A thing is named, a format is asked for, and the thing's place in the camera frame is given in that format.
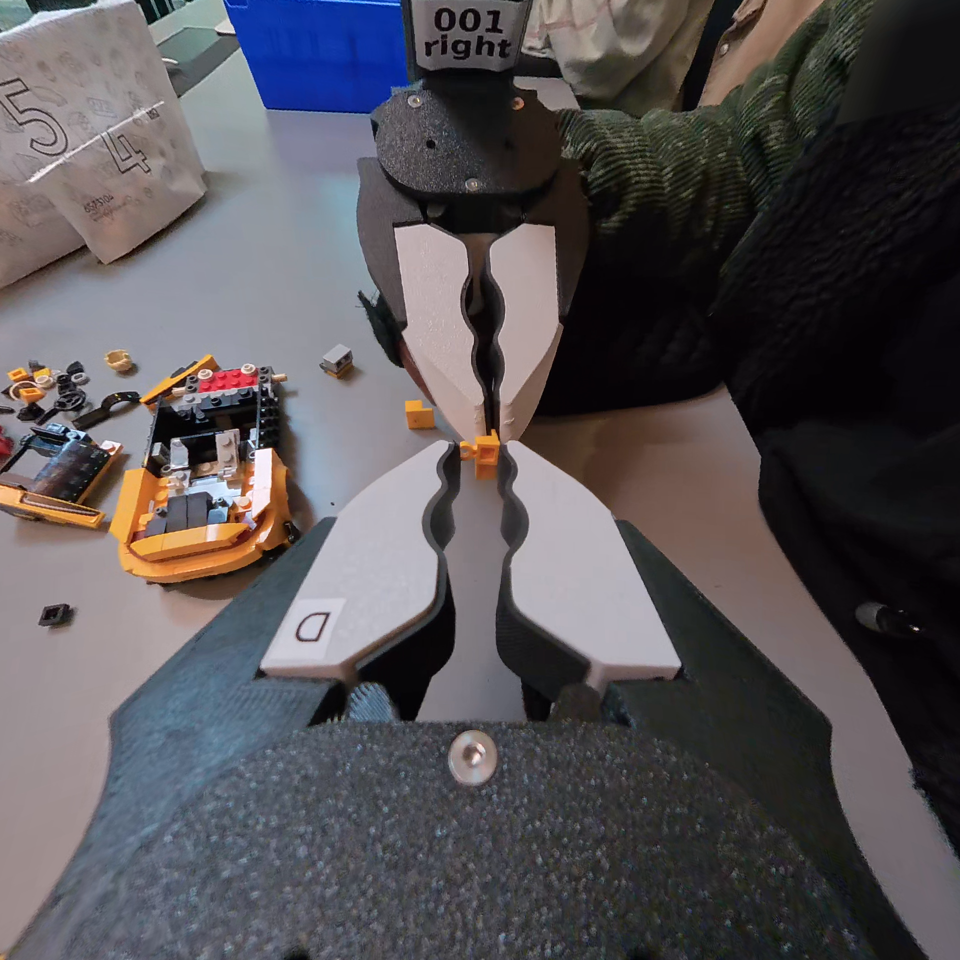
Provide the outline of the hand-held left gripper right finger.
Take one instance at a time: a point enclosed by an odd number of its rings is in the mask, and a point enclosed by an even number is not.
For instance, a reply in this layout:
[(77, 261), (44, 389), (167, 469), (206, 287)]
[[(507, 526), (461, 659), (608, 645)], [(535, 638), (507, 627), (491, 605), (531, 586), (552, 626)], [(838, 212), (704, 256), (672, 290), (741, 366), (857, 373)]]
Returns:
[(497, 599), (501, 661), (550, 702), (570, 685), (672, 681), (682, 663), (613, 513), (518, 440), (501, 452), (507, 551)]

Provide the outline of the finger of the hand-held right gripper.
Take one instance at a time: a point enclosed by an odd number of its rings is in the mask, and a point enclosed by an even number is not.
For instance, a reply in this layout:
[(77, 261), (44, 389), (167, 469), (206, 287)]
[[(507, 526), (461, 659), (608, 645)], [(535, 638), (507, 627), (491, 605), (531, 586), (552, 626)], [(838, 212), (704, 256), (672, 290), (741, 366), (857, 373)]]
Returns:
[(522, 223), (492, 242), (488, 267), (503, 306), (493, 338), (497, 432), (509, 442), (533, 419), (562, 336), (555, 228)]
[(429, 223), (393, 230), (403, 293), (404, 344), (431, 398), (462, 439), (487, 433), (476, 336), (465, 313), (471, 279), (467, 246)]

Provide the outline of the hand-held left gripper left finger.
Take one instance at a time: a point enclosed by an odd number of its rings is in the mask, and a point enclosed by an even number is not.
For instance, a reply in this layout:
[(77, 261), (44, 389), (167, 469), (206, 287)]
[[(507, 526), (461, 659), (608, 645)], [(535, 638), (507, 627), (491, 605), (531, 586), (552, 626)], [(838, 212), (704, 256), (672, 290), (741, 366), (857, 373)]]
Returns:
[(382, 686), (416, 720), (449, 661), (455, 605), (445, 549), (457, 448), (439, 440), (338, 514), (263, 655), (271, 678)]

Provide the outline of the yellow lego clip piece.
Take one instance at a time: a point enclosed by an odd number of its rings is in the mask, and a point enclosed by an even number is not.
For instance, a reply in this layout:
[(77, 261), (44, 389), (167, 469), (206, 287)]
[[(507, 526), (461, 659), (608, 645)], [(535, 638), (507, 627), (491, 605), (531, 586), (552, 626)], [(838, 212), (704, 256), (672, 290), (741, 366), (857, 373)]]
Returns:
[(500, 439), (495, 429), (486, 436), (475, 437), (473, 442), (466, 439), (460, 442), (460, 458), (473, 462), (474, 475), (479, 481), (498, 477), (499, 455)]

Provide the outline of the yellow lego car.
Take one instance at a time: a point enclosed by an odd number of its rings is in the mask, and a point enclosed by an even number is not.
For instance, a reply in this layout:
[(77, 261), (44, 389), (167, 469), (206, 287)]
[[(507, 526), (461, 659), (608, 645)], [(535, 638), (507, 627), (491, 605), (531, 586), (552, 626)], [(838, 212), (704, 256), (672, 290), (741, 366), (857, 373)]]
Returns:
[(272, 366), (189, 376), (155, 404), (141, 464), (127, 470), (109, 532), (126, 573), (174, 585), (243, 570), (293, 546)]

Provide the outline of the yellow lego side panel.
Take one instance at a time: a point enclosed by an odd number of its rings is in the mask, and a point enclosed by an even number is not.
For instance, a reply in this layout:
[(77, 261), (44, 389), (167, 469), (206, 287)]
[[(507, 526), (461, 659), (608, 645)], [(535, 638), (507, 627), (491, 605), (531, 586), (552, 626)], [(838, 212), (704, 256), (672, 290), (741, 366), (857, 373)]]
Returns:
[(175, 388), (183, 386), (187, 378), (198, 376), (201, 370), (209, 370), (213, 373), (219, 369), (220, 365), (214, 357), (207, 354), (198, 361), (179, 368), (173, 374), (161, 380), (159, 384), (145, 392), (139, 402), (141, 405), (153, 408), (163, 397), (168, 396)]

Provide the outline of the yellow lego car roof section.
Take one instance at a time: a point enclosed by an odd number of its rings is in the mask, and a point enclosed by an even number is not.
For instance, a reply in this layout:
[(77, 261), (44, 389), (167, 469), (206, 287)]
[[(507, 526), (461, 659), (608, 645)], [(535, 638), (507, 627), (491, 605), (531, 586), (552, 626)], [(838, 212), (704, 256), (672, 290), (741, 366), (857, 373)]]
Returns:
[(49, 423), (19, 438), (1, 469), (1, 511), (19, 520), (86, 531), (105, 521), (90, 497), (124, 452), (115, 440)]

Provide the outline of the person's right forearm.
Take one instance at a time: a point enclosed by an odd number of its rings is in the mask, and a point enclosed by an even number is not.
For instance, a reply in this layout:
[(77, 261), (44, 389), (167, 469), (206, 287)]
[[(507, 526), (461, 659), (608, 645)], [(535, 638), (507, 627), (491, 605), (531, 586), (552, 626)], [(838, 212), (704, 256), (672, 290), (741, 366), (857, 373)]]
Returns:
[(874, 5), (824, 2), (719, 104), (561, 111), (597, 249), (668, 277), (719, 267), (838, 106)]

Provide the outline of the black curved lego piece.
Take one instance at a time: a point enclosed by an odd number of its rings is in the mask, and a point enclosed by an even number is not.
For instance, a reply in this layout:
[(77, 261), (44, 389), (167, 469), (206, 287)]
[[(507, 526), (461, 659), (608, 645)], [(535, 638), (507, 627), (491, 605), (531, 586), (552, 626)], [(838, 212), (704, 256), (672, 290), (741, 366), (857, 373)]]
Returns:
[(135, 390), (114, 391), (105, 396), (98, 406), (92, 408), (89, 412), (78, 415), (73, 421), (73, 426), (77, 430), (88, 431), (90, 428), (108, 421), (114, 415), (115, 408), (140, 402), (141, 396)]

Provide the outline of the pile of small lego pieces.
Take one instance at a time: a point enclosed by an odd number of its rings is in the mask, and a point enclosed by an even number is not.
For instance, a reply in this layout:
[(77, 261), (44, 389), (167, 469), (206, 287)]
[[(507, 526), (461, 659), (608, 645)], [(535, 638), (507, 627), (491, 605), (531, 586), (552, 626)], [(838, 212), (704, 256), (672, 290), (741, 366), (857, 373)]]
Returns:
[(64, 368), (30, 361), (27, 366), (6, 372), (2, 397), (11, 401), (12, 406), (2, 407), (2, 414), (36, 425), (45, 424), (57, 415), (78, 416), (89, 403), (85, 390), (89, 382), (87, 370), (80, 361)]

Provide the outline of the blue plastic bin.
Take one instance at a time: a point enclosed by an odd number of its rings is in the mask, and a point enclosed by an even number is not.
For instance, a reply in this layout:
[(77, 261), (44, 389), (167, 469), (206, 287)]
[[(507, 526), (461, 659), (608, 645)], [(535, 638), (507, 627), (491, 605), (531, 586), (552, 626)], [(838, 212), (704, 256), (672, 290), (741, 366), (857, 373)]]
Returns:
[(225, 1), (264, 107), (368, 114), (408, 83), (396, 1)]

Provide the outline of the small white printed paper bag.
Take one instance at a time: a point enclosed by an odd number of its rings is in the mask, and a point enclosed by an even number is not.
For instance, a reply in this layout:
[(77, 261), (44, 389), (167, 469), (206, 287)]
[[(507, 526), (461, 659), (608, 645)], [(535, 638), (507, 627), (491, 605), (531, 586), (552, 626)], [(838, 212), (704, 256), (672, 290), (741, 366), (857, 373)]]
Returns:
[(38, 179), (102, 262), (123, 258), (194, 206), (204, 167), (176, 101), (138, 109)]

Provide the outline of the large white printed paper bag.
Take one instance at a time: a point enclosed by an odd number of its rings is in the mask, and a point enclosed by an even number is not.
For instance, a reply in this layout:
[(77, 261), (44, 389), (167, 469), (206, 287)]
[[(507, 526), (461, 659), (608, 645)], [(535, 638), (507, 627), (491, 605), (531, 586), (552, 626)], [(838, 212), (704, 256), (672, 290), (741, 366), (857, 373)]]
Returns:
[(177, 102), (188, 125), (136, 2), (38, 13), (3, 32), (1, 47), (1, 285), (6, 287), (89, 249), (39, 186), (51, 165), (157, 102)]

